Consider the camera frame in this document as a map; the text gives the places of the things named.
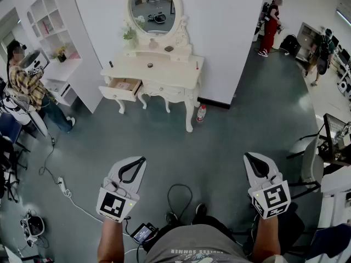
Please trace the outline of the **white dressing table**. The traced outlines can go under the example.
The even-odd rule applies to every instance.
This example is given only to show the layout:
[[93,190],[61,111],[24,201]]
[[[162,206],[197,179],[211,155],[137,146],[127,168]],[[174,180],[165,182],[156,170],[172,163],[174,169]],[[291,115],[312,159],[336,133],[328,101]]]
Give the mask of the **white dressing table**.
[[[175,48],[166,52],[165,48],[150,50],[145,45],[139,45],[135,49],[129,46],[124,48],[122,55],[112,62],[113,67],[103,69],[101,75],[108,79],[131,78],[142,81],[142,86],[137,93],[137,100],[147,107],[143,95],[161,96],[165,104],[183,102],[186,108],[185,127],[191,133],[193,127],[191,120],[194,109],[199,107],[198,94],[200,91],[200,74],[204,58],[193,55],[193,47],[189,49]],[[125,100],[116,100],[120,105],[119,112],[125,112]]]

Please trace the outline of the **person's grey T-shirt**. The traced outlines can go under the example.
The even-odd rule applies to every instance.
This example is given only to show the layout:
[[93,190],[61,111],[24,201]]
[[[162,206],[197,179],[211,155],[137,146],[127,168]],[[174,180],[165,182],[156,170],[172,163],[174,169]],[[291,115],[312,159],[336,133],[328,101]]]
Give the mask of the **person's grey T-shirt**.
[[[252,263],[238,244],[208,225],[172,229],[147,253],[145,263]],[[288,263],[274,255],[262,263]]]

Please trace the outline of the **dark blue chair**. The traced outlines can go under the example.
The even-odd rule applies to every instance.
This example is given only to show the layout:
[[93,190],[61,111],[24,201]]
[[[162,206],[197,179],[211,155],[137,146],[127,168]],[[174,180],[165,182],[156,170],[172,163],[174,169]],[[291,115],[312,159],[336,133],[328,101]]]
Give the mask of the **dark blue chair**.
[[351,242],[351,226],[339,224],[316,231],[305,259],[310,260],[319,255],[326,254],[334,258],[341,254]]

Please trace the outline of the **white chair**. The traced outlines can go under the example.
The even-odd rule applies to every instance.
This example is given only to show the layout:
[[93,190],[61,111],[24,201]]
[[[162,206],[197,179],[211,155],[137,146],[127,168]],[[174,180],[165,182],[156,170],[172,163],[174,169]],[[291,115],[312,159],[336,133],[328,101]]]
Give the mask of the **white chair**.
[[18,93],[12,88],[5,88],[0,96],[0,107],[9,112],[21,125],[32,123],[44,137],[47,137],[47,126],[31,105],[27,95]]

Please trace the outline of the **person's right forearm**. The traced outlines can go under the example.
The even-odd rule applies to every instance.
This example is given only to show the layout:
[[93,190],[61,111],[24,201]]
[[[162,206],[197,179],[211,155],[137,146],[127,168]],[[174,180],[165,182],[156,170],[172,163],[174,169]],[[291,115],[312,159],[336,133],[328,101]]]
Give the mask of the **person's right forearm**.
[[274,255],[281,255],[278,217],[260,218],[252,252],[252,262],[262,263]]

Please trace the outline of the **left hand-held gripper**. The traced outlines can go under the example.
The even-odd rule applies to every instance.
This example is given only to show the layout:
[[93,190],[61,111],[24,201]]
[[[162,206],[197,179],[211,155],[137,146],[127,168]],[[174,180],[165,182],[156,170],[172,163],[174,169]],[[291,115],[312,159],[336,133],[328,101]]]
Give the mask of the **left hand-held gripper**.
[[137,194],[146,170],[146,158],[135,156],[116,162],[100,188],[96,211],[121,223],[139,201]]

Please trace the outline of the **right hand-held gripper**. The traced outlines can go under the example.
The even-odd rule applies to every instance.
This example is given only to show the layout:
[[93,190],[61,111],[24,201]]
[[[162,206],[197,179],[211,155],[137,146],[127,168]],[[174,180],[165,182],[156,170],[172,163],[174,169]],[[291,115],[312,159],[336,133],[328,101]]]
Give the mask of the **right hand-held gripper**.
[[[268,219],[284,213],[291,203],[290,190],[287,181],[278,175],[275,162],[262,154],[247,152],[244,154],[244,166],[251,186],[248,194],[261,218]],[[270,179],[257,186],[260,178]]]

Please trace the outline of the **person's left shoe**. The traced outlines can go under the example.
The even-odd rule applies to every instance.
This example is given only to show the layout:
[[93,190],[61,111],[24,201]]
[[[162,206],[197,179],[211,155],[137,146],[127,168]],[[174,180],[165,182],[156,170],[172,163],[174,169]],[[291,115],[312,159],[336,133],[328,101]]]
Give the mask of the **person's left shoe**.
[[168,226],[178,226],[179,220],[175,213],[167,212],[165,215],[166,223]]

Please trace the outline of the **black mesh table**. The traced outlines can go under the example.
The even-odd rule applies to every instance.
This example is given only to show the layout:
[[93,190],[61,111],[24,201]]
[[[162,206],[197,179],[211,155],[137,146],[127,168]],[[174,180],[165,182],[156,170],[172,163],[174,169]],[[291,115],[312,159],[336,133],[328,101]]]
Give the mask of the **black mesh table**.
[[323,140],[320,154],[325,162],[341,166],[351,165],[351,122],[345,123],[326,113],[319,138]]

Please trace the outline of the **white flowers in vase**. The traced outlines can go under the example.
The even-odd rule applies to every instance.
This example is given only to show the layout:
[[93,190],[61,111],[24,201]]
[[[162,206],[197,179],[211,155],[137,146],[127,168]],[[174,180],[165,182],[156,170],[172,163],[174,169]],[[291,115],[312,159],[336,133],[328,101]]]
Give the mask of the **white flowers in vase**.
[[127,42],[131,49],[135,49],[138,45],[137,32],[133,25],[125,23],[122,28],[122,38]]

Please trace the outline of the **table drawer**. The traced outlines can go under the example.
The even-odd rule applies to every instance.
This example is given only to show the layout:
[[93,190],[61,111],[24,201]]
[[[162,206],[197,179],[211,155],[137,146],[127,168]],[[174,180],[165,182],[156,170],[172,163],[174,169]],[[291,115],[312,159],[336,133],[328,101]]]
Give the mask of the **table drawer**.
[[[117,82],[128,82],[131,84],[130,90],[115,89],[114,86]],[[137,93],[142,86],[142,81],[139,79],[131,78],[113,78],[112,81],[106,86],[100,86],[99,90],[102,95],[111,100],[126,100],[136,102]]]

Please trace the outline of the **yellow flowers in black pot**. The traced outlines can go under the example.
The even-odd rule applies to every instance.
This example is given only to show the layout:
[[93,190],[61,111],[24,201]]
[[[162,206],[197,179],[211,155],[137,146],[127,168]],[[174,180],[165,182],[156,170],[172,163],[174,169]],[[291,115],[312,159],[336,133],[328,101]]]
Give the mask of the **yellow flowers in black pot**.
[[67,49],[67,45],[63,45],[60,48],[56,49],[55,52],[51,54],[53,59],[58,59],[60,63],[66,60],[65,51]]

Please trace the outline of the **pink book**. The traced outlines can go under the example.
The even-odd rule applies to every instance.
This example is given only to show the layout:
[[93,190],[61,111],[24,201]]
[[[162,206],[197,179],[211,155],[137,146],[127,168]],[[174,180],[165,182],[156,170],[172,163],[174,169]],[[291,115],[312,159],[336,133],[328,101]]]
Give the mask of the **pink book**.
[[54,32],[54,29],[49,20],[42,20],[40,23],[43,36],[47,36]]

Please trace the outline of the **white cabinet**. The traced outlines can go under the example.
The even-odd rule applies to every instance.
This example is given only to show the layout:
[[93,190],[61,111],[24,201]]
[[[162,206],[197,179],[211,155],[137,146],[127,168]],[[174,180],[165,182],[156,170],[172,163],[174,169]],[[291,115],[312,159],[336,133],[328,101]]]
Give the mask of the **white cabinet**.
[[351,165],[323,177],[318,228],[351,225]]

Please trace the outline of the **black office chair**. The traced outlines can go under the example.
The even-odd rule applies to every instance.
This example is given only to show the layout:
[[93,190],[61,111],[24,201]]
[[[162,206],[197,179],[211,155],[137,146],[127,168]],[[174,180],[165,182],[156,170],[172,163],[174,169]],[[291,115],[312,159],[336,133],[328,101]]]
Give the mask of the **black office chair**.
[[0,136],[0,199],[7,193],[9,201],[18,203],[12,188],[18,185],[18,167],[27,170],[27,166],[19,162],[23,150],[14,150],[13,144],[6,138]]

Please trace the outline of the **person's black trousers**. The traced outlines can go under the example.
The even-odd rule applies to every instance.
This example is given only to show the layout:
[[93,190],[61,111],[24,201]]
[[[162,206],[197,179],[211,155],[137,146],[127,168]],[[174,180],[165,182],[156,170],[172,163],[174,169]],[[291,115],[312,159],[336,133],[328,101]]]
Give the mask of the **person's black trousers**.
[[[231,233],[231,231],[224,224],[222,224],[219,220],[217,220],[216,218],[214,218],[212,216],[204,216],[202,218],[194,217],[194,219],[192,221],[192,224],[193,225],[202,224],[202,225],[212,226],[212,227],[218,229],[221,233],[225,234],[227,237],[229,237],[232,241],[234,241],[236,243],[236,240],[233,237],[233,234]],[[182,225],[183,224],[180,221],[179,221],[179,225],[178,226],[168,226],[168,225],[166,225],[165,227],[163,227],[162,229],[159,230],[157,235],[152,240],[150,240],[147,243],[143,244],[144,250],[146,252],[149,252],[150,249],[152,248],[152,246],[159,239],[161,239],[161,237],[163,237],[166,233],[168,233],[172,229],[175,229],[177,227],[181,227]]]

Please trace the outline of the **white shelving unit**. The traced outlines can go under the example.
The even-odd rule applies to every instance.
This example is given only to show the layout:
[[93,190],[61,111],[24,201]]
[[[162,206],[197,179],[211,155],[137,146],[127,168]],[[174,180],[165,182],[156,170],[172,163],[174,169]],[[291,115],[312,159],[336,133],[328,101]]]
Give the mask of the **white shelving unit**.
[[[71,106],[80,99],[90,112],[99,105],[100,62],[93,49],[75,0],[32,0],[27,17],[44,56],[49,59],[44,84],[56,101]],[[43,36],[40,22],[49,20],[54,32]],[[51,54],[63,45],[66,60],[62,63]]]

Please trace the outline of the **person's left forearm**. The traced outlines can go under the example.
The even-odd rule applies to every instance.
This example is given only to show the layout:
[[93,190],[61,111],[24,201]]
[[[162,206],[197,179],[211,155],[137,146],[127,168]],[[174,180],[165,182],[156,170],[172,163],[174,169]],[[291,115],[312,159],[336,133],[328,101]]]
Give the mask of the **person's left forearm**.
[[123,226],[106,218],[97,251],[98,263],[124,263]]

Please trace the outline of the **grey metal cabinet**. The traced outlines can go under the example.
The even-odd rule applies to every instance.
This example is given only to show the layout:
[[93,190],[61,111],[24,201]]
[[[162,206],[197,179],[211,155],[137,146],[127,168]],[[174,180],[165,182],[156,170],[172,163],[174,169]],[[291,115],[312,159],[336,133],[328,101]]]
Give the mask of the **grey metal cabinet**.
[[312,50],[313,42],[318,35],[320,35],[320,31],[304,22],[301,24],[301,28],[297,35],[297,41],[301,48],[297,53],[296,59],[304,62],[309,61],[309,53]]

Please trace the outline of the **black suitcase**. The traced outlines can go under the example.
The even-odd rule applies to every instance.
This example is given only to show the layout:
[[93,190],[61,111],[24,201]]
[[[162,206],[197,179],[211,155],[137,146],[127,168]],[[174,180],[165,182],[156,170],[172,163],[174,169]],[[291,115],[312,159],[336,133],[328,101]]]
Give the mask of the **black suitcase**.
[[299,50],[301,49],[301,45],[295,35],[287,35],[280,44],[280,49],[284,50],[285,53],[288,53],[293,58],[296,58]]

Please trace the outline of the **oval white-framed mirror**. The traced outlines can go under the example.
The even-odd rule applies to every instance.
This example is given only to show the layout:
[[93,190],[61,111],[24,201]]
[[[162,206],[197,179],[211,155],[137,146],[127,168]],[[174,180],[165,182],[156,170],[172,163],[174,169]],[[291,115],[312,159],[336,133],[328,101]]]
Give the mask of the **oval white-framed mirror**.
[[127,22],[137,32],[137,46],[149,47],[154,38],[158,48],[190,48],[182,0],[126,0],[124,24]]

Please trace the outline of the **small black monitor device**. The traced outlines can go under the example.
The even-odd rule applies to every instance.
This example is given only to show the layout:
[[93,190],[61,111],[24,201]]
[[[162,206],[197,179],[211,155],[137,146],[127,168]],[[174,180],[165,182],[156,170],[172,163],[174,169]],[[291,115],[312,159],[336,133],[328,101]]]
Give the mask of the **small black monitor device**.
[[151,223],[141,224],[132,234],[131,237],[139,244],[144,244],[152,240],[159,229]]

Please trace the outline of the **grey office chair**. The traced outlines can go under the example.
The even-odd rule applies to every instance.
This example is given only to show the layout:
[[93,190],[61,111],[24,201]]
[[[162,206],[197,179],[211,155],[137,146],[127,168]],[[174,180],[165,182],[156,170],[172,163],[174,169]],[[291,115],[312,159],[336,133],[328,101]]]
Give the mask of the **grey office chair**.
[[305,186],[307,188],[304,192],[291,197],[291,199],[302,197],[311,192],[318,192],[321,187],[324,175],[324,160],[317,154],[320,142],[323,142],[323,140],[320,140],[320,135],[316,134],[304,151],[286,157],[286,159],[292,159],[300,155],[303,156],[300,181],[289,183],[289,187]]

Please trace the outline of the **plastic water bottle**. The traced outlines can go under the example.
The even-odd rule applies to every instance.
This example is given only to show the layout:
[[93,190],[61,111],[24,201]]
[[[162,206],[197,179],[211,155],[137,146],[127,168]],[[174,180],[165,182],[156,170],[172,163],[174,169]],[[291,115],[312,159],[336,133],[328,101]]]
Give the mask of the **plastic water bottle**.
[[204,119],[204,117],[205,117],[205,115],[206,115],[206,111],[207,111],[207,109],[206,109],[206,106],[205,106],[205,105],[201,105],[201,106],[199,107],[199,109],[198,109],[198,111],[197,111],[197,118],[196,118],[196,120],[197,120],[198,122],[202,122],[202,121],[203,121],[203,119]]

